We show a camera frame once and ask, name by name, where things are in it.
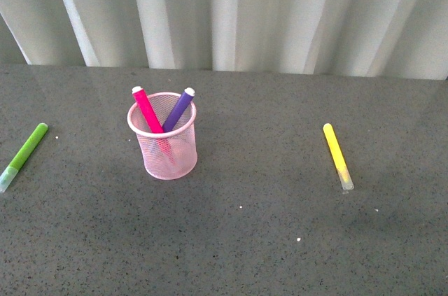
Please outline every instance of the yellow marker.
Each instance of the yellow marker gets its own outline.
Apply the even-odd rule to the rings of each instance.
[[[325,134],[325,138],[327,138],[328,146],[330,147],[330,152],[333,156],[333,161],[335,161],[337,174],[339,175],[339,179],[341,180],[342,188],[344,190],[353,190],[355,187],[353,185],[353,182],[351,181],[349,170],[347,169],[347,165],[345,164],[344,156],[342,156],[342,151],[337,142],[335,131],[333,130],[332,125],[326,123],[323,126],[323,133]]]

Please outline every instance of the mesh cup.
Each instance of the mesh cup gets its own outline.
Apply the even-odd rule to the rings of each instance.
[[[180,96],[171,92],[148,95],[160,124],[165,122]],[[146,171],[151,176],[176,179],[193,170],[197,161],[195,118],[196,106],[191,102],[172,132],[153,134],[137,103],[132,105],[127,123],[137,135]]]

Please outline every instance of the gray countertop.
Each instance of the gray countertop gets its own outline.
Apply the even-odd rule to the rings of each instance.
[[[135,85],[196,90],[186,177],[144,169]],[[446,81],[2,65],[0,88],[2,171],[50,126],[0,196],[2,295],[448,293]]]

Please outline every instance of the white curtain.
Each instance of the white curtain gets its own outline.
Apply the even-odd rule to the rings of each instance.
[[[448,76],[448,0],[0,0],[0,63]]]

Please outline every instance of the pink marker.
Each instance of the pink marker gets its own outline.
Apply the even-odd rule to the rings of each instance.
[[[154,134],[163,133],[163,128],[160,125],[157,116],[155,116],[153,107],[146,96],[146,92],[140,86],[136,86],[132,89],[132,95],[134,96],[135,101],[139,105],[140,111],[146,119],[151,132]]]
[[[151,106],[151,103],[149,102],[148,97],[146,96],[145,90],[140,86],[136,86],[132,88],[132,95],[134,96],[137,105],[139,105],[141,114],[143,114],[143,117],[145,117],[145,120],[148,123],[149,128],[151,129],[151,132],[154,134],[164,133],[163,128],[160,125],[157,116],[155,115],[153,107]],[[159,147],[162,150],[162,152],[168,155],[169,160],[173,164],[175,164],[171,146],[169,145],[168,140],[157,139],[157,143],[159,144]]]

